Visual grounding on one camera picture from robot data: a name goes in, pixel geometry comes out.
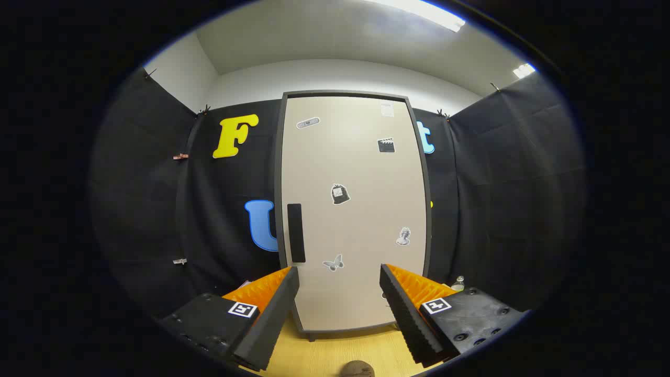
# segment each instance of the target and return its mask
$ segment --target black fabric backdrop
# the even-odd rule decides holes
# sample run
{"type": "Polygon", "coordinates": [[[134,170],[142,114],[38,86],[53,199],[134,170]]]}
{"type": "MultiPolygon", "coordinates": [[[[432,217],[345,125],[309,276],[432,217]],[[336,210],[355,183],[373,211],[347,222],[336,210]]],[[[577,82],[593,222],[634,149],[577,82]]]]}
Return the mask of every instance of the black fabric backdrop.
{"type": "Polygon", "coordinates": [[[586,204],[569,114],[531,74],[450,118],[460,220],[448,280],[463,275],[517,310],[537,307],[561,281],[586,204]]]}
{"type": "MultiPolygon", "coordinates": [[[[119,93],[92,161],[96,232],[131,297],[162,317],[203,292],[225,294],[279,269],[253,243],[251,200],[274,201],[280,100],[195,115],[145,72],[119,93]],[[239,152],[213,158],[220,122],[256,114],[239,152]],[[178,153],[190,155],[173,160],[178,153]],[[187,258],[185,265],[173,260],[187,258]]],[[[433,238],[428,277],[457,275],[524,310],[567,263],[584,205],[579,142],[566,108],[534,74],[453,115],[414,109],[426,154],[433,238]]],[[[270,221],[276,237],[275,222],[270,221]]]]}
{"type": "Polygon", "coordinates": [[[195,294],[175,223],[183,148],[195,115],[138,70],[121,87],[100,126],[90,165],[90,208],[113,274],[152,315],[195,294]]]}
{"type": "MultiPolygon", "coordinates": [[[[233,289],[245,280],[258,279],[279,269],[279,255],[257,247],[251,238],[247,201],[274,202],[274,156],[277,116],[281,100],[245,103],[210,110],[194,128],[189,158],[184,162],[188,173],[185,190],[178,201],[184,204],[184,230],[189,263],[203,272],[219,264],[227,274],[217,276],[233,289]],[[249,127],[239,152],[228,158],[213,158],[221,133],[221,120],[256,114],[259,123],[249,127]]],[[[429,277],[444,280],[455,245],[458,197],[454,155],[444,118],[415,109],[418,121],[431,129],[429,142],[435,152],[427,157],[433,197],[433,243],[429,277]]],[[[274,218],[274,209],[270,212],[274,218]]],[[[275,222],[270,221],[276,237],[275,222]]]]}

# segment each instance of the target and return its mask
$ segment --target white wall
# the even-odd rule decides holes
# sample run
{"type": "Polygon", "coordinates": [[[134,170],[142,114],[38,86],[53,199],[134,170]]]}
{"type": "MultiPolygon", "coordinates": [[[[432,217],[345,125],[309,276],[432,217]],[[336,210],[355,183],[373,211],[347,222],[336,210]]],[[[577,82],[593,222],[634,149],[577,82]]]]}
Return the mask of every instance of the white wall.
{"type": "Polygon", "coordinates": [[[291,60],[221,75],[205,102],[216,109],[280,99],[284,92],[314,89],[403,95],[416,109],[455,114],[482,97],[458,85],[413,70],[357,60],[291,60]]]}
{"type": "Polygon", "coordinates": [[[203,51],[195,32],[155,56],[144,69],[156,68],[151,77],[189,109],[204,109],[206,95],[218,73],[203,51]]]}

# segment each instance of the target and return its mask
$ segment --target round object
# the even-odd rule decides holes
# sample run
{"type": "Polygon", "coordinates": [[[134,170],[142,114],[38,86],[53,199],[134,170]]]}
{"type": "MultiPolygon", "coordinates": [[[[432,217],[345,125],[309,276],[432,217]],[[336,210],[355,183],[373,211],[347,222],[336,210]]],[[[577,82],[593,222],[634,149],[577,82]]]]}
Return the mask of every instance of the round object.
{"type": "Polygon", "coordinates": [[[340,377],[375,377],[373,367],[360,360],[348,362],[342,368],[340,377]]]}

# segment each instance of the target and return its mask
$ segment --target yellow letter f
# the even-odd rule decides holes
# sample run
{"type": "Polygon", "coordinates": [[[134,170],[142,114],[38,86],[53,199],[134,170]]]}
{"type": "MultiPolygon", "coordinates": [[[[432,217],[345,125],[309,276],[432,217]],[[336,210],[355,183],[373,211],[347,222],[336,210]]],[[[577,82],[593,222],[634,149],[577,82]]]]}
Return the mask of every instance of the yellow letter f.
{"type": "Polygon", "coordinates": [[[235,139],[237,139],[238,144],[244,143],[249,134],[249,127],[247,125],[255,127],[258,124],[258,116],[252,114],[243,117],[226,118],[220,124],[221,137],[218,140],[218,148],[214,151],[212,157],[233,157],[239,152],[239,149],[235,146],[235,139]]]}

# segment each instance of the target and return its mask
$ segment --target black foam pad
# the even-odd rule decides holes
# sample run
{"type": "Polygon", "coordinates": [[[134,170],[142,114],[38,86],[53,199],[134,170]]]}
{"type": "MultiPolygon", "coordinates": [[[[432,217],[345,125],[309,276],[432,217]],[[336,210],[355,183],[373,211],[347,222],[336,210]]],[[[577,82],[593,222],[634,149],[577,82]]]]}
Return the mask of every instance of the black foam pad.
{"type": "Polygon", "coordinates": [[[426,368],[450,356],[458,355],[458,352],[454,355],[453,350],[446,349],[441,344],[386,264],[381,265],[379,286],[384,291],[415,363],[421,363],[426,368]]]}
{"type": "Polygon", "coordinates": [[[293,267],[281,281],[256,324],[235,349],[234,358],[240,365],[256,372],[267,368],[299,286],[297,268],[293,267]]]}
{"type": "Polygon", "coordinates": [[[237,303],[211,293],[201,294],[161,324],[199,352],[230,362],[233,349],[259,316],[254,305],[237,303]]]}
{"type": "Polygon", "coordinates": [[[523,316],[477,288],[467,288],[441,299],[428,301],[419,310],[446,347],[461,354],[500,332],[523,316]]]}

